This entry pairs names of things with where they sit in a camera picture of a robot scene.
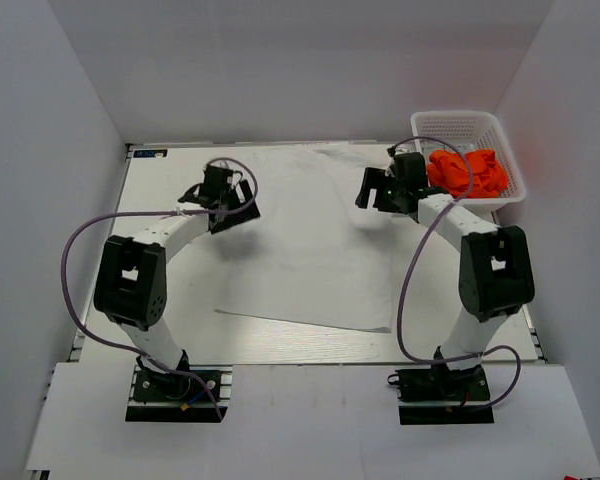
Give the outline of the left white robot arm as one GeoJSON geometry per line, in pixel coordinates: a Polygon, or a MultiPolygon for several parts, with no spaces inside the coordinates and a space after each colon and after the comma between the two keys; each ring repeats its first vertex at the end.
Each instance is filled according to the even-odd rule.
{"type": "Polygon", "coordinates": [[[207,162],[201,183],[179,199],[173,214],[133,236],[113,235],[104,245],[94,293],[95,309],[125,332],[139,366],[154,372],[157,387],[179,399],[191,387],[186,351],[174,340],[164,313],[167,266],[200,237],[260,217],[258,185],[241,162],[220,157],[207,162]]]}

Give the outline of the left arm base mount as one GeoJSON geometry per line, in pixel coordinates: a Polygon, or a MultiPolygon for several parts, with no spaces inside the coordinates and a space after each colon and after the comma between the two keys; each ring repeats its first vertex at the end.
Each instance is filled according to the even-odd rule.
{"type": "Polygon", "coordinates": [[[231,367],[190,367],[211,391],[216,412],[204,388],[191,378],[161,374],[136,366],[131,380],[125,421],[128,423],[220,423],[230,401],[231,367]]]}

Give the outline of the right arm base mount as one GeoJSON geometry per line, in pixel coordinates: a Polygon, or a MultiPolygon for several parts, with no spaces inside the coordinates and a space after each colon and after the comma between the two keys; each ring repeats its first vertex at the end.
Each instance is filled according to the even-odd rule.
{"type": "Polygon", "coordinates": [[[443,365],[396,370],[387,377],[397,390],[402,426],[493,424],[491,394],[481,366],[468,372],[443,365]]]}

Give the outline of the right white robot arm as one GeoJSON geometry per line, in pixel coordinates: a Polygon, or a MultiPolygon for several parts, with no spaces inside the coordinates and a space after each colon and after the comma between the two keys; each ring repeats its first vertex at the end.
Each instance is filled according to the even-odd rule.
{"type": "Polygon", "coordinates": [[[386,168],[365,169],[355,204],[384,213],[408,216],[426,231],[411,257],[401,286],[396,323],[404,320],[406,294],[427,242],[438,235],[459,254],[458,295],[462,308],[451,333],[433,358],[412,355],[404,339],[401,353],[417,365],[439,366],[431,374],[433,390],[452,399],[468,385],[465,371],[492,353],[490,342],[511,316],[535,296],[528,243],[518,226],[486,221],[458,197],[429,184],[420,153],[397,154],[386,168]]]}

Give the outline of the white t shirt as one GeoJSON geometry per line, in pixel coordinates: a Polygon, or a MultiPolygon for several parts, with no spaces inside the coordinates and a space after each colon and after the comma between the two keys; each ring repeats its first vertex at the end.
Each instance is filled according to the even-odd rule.
{"type": "Polygon", "coordinates": [[[217,238],[226,264],[217,311],[368,332],[392,323],[390,218],[355,204],[374,160],[332,149],[241,156],[259,219],[217,238]]]}

